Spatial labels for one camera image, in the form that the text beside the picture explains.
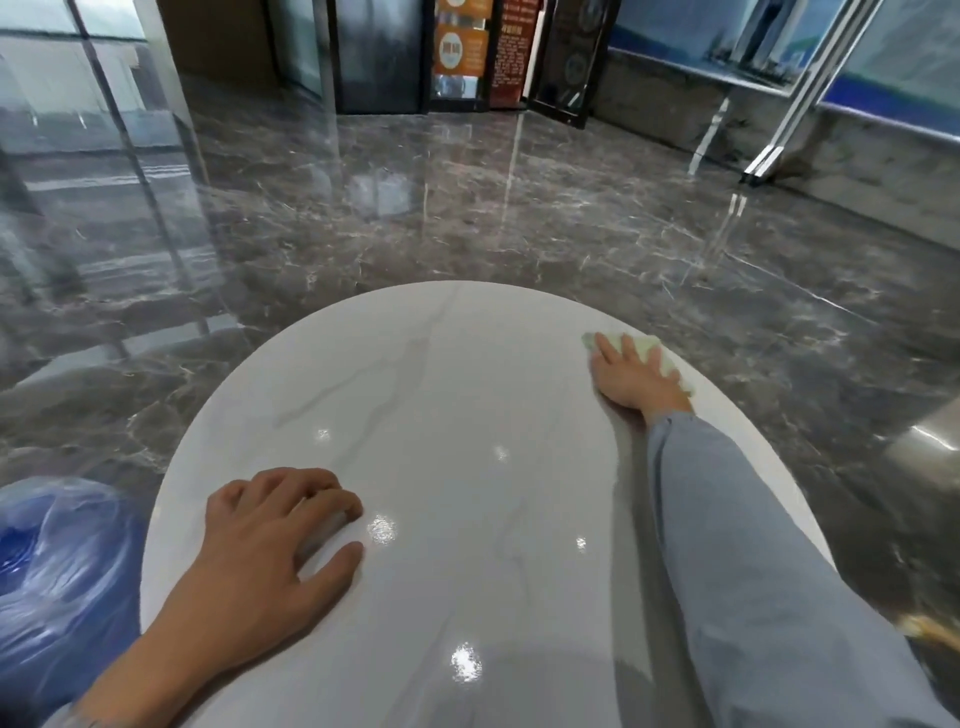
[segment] poster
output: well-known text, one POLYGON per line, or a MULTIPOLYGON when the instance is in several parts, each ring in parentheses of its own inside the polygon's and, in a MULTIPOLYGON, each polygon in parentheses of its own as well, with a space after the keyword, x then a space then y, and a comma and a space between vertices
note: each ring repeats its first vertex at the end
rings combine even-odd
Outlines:
POLYGON ((493 15, 493 0, 438 0, 437 12, 456 12, 458 15, 488 20, 493 15))
POLYGON ((442 76, 481 77, 487 65, 487 31, 437 24, 434 73, 442 76))
POLYGON ((493 109, 519 106, 539 12, 540 0, 503 0, 490 91, 493 109))

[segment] finger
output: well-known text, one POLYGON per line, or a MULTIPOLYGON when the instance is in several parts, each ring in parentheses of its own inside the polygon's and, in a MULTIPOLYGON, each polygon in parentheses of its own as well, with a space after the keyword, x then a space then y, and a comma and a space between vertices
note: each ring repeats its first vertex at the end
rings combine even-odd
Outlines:
POLYGON ((363 544, 347 544, 326 565, 293 591, 293 609, 305 622, 315 619, 344 594, 363 560, 363 544))
POLYGON ((292 473, 294 468, 273 468, 268 471, 260 471, 250 481, 237 503, 237 513, 250 513, 260 503, 267 499, 267 496, 278 486, 288 474, 292 473))
POLYGON ((231 480, 206 500, 206 527, 209 529, 222 523, 236 511, 237 503, 249 485, 246 480, 231 480))
POLYGON ((609 366, 607 359, 600 352, 590 357, 590 372, 594 378, 597 378, 609 366))
POLYGON ((323 468, 297 469, 284 477, 267 495, 263 508, 271 515, 286 516, 304 498, 331 488, 340 488, 340 481, 330 471, 323 468))
POLYGON ((597 332, 594 334, 593 341, 597 345, 597 350, 603 354, 603 357, 607 360, 608 364, 615 364, 616 362, 620 361, 619 352, 616 350, 613 344, 610 343, 610 339, 608 339, 602 333, 597 332))
POLYGON ((623 358, 627 361, 639 361, 640 355, 636 353, 636 344, 634 337, 629 333, 623 334, 620 338, 620 350, 623 352, 623 358))
POLYGON ((302 502, 287 516, 287 527, 291 537, 299 546, 324 521, 338 513, 346 514, 349 521, 356 521, 363 515, 363 503, 355 493, 350 491, 339 489, 321 491, 302 502))
POLYGON ((660 376, 660 367, 662 365, 663 349, 661 349, 659 346, 656 346, 650 350, 650 355, 647 356, 647 366, 654 370, 658 376, 660 376))

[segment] forearm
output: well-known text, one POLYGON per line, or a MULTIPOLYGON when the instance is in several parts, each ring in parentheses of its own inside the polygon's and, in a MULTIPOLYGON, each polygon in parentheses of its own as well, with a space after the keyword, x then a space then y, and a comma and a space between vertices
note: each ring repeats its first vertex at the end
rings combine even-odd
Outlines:
POLYGON ((664 563, 718 726, 956 725, 905 639, 729 438, 670 415, 650 433, 649 462, 664 563))
POLYGON ((181 654, 176 636, 150 630, 121 655, 69 711, 44 728, 165 728, 209 679, 181 654))

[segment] orange sign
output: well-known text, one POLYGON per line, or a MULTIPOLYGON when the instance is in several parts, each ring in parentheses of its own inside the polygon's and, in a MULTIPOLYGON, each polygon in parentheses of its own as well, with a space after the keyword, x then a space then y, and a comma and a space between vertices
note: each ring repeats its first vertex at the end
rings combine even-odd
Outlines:
POLYGON ((443 76, 483 76, 487 65, 487 31, 437 24, 433 70, 443 76))
POLYGON ((493 15, 493 0, 439 0, 437 12, 456 12, 487 20, 493 15))

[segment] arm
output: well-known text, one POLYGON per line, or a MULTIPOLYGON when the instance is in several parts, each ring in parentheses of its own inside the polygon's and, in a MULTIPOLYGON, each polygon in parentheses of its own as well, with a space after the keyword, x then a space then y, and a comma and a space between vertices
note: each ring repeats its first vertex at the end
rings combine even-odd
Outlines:
POLYGON ((857 596, 678 377, 602 335, 597 388, 650 428, 660 546, 720 728, 957 728, 906 639, 857 596))
POLYGON ((164 728, 207 683, 312 625, 349 587, 363 547, 309 579, 300 545, 330 517, 363 511, 329 471, 276 468, 234 480, 206 506, 204 543, 154 623, 76 706, 44 728, 164 728))

